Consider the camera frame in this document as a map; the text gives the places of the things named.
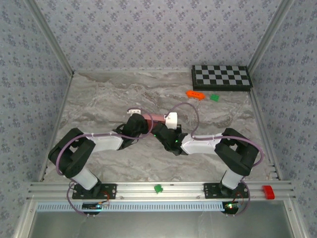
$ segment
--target gray marble floor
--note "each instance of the gray marble floor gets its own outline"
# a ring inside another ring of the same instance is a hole
[[[217,92],[219,102],[188,99],[192,89],[191,73],[76,73],[62,114],[56,141],[70,129],[84,132],[108,132],[128,120],[126,110],[141,106],[155,114],[167,113],[180,102],[190,102],[200,114],[196,135],[216,134],[231,127],[262,146],[248,94]],[[192,108],[176,109],[184,132],[190,132],[197,119]],[[247,179],[265,180],[267,159],[255,167]],[[88,168],[101,181],[198,181],[220,180],[227,166],[216,155],[174,156],[151,135],[121,151],[103,151],[91,155]],[[45,181],[65,180],[50,162]]]

